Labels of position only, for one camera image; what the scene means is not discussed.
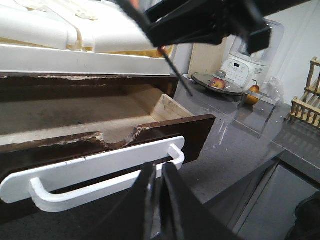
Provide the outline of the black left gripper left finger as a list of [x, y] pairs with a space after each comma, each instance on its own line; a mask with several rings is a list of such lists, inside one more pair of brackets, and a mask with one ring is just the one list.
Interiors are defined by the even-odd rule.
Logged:
[[149, 240], [155, 213], [156, 166], [145, 163], [123, 199], [83, 240]]

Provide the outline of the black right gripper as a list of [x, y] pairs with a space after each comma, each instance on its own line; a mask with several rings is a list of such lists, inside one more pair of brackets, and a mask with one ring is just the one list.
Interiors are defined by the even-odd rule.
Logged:
[[253, 0], [163, 0], [145, 11], [147, 36], [156, 47], [220, 45], [234, 35], [249, 54], [267, 49], [271, 28]]

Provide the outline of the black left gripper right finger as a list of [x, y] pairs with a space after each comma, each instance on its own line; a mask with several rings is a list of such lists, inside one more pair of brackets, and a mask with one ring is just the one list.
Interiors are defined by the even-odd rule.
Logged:
[[238, 240], [196, 198], [173, 163], [162, 168], [160, 191], [162, 240]]

